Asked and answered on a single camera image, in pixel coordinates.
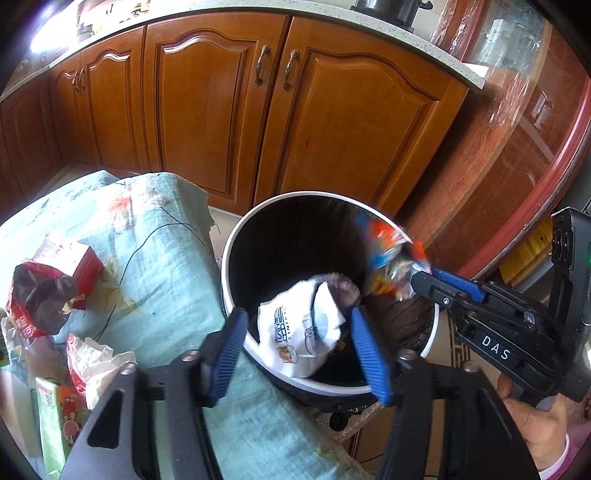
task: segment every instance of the paper packaging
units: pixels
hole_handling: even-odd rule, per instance
[[[37,397],[45,468],[51,480],[59,480],[90,413],[75,388],[63,387],[44,378],[37,378]]]
[[[91,247],[73,242],[55,230],[49,230],[33,255],[33,260],[74,277],[78,282],[78,295],[81,297],[74,302],[74,308],[86,310],[86,297],[95,286],[103,268]]]
[[[100,345],[92,338],[83,342],[72,334],[68,335],[66,354],[72,381],[78,393],[86,397],[89,410],[96,407],[121,365],[135,362],[133,352],[113,356],[112,348]]]
[[[341,309],[359,300],[359,289],[344,275],[317,275],[296,283],[258,311],[259,354],[268,367],[305,378],[326,361],[345,322]]]

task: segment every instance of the wooden trim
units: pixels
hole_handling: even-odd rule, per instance
[[[565,139],[552,166],[528,195],[526,201],[496,235],[459,270],[458,275],[466,278],[484,275],[500,260],[504,251],[512,248],[527,234],[532,223],[537,223],[539,218],[552,208],[553,203],[559,198],[562,184],[568,181],[583,157],[582,152],[585,150],[586,134],[590,125],[591,79],[587,79],[584,95],[579,103],[579,114],[574,119],[570,134]]]

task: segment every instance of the printed logo on bag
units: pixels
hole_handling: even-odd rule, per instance
[[[287,343],[291,338],[290,326],[285,321],[286,317],[284,307],[281,306],[275,310],[275,343]]]

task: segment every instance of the white rim of trash can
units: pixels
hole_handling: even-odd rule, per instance
[[[234,309],[234,299],[230,293],[230,279],[228,276],[228,260],[230,257],[230,252],[232,250],[232,245],[234,245],[234,240],[238,236],[238,232],[242,229],[242,226],[251,218],[254,214],[265,208],[266,206],[278,202],[280,200],[290,198],[290,197],[303,197],[303,196],[318,196],[318,197],[330,197],[334,199],[343,200],[344,202],[352,203],[357,207],[360,207],[367,212],[375,215],[376,217],[382,219],[384,222],[392,225],[392,227],[399,229],[402,234],[406,237],[409,242],[412,240],[404,233],[398,225],[396,225],[392,220],[384,216],[383,214],[379,213],[377,210],[365,205],[364,203],[358,202],[357,200],[353,200],[351,198],[337,195],[336,193],[329,193],[329,192],[315,192],[314,190],[303,190],[300,192],[289,192],[283,193],[281,195],[275,196],[264,202],[260,203],[252,210],[250,210],[244,217],[240,219],[240,221],[236,224],[236,226],[232,229],[232,233],[230,233],[230,237],[226,242],[226,246],[223,250],[222,255],[222,295],[223,295],[223,302],[224,308],[226,309],[226,313],[230,314],[230,312]],[[425,348],[421,352],[421,356],[425,358],[431,350],[433,346],[433,341],[435,340],[435,334],[437,333],[437,326],[439,325],[439,305],[435,304],[435,309],[433,313],[433,327],[431,328],[431,335],[427,340],[427,344]],[[274,371],[268,368],[264,362],[262,361],[261,357],[259,356],[258,349],[259,345],[256,340],[252,337],[249,331],[246,332],[246,337],[244,339],[244,348],[247,353],[257,361],[265,370],[271,373],[273,376],[279,378],[280,380],[284,381],[285,383],[292,385],[293,387],[299,388],[304,391],[308,391],[318,395],[328,395],[331,397],[348,397],[351,395],[362,395],[366,393],[371,393],[371,387],[369,385],[364,385],[363,387],[340,387],[338,385],[329,385],[321,382],[317,382],[315,380],[310,380],[308,378],[290,378],[282,373]]]

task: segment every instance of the trash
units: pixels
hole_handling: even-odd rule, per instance
[[[56,349],[51,336],[26,337],[17,328],[13,315],[0,320],[11,372],[35,388],[35,377],[64,383],[68,378],[66,359]]]
[[[346,321],[342,312],[359,297],[347,277],[328,274],[298,282],[262,303],[259,352],[265,365],[288,377],[312,375],[337,346]]]
[[[23,455],[41,455],[31,390],[8,370],[0,370],[0,417]]]
[[[365,213],[358,215],[356,224],[365,235],[369,251],[365,293],[411,299],[412,276],[420,271],[431,273],[423,246],[410,242],[402,230]]]
[[[100,345],[92,338],[83,342],[72,334],[68,335],[66,354],[70,377],[78,393],[86,399],[89,410],[96,407],[119,367],[135,362],[133,352],[113,356],[113,349],[107,345]]]
[[[45,468],[51,480],[58,480],[90,412],[75,388],[44,378],[37,378],[37,397]]]
[[[55,230],[49,230],[33,255],[33,260],[50,265],[74,277],[78,284],[78,298],[73,308],[86,310],[86,297],[103,268],[103,264],[91,247],[73,242]]]
[[[0,320],[6,318],[8,314],[4,311],[4,309],[0,309]],[[10,364],[10,360],[8,359],[8,349],[6,348],[6,343],[4,342],[4,335],[0,336],[0,368],[5,367]]]
[[[7,309],[28,338],[56,335],[78,295],[76,280],[49,265],[26,261],[14,269]]]

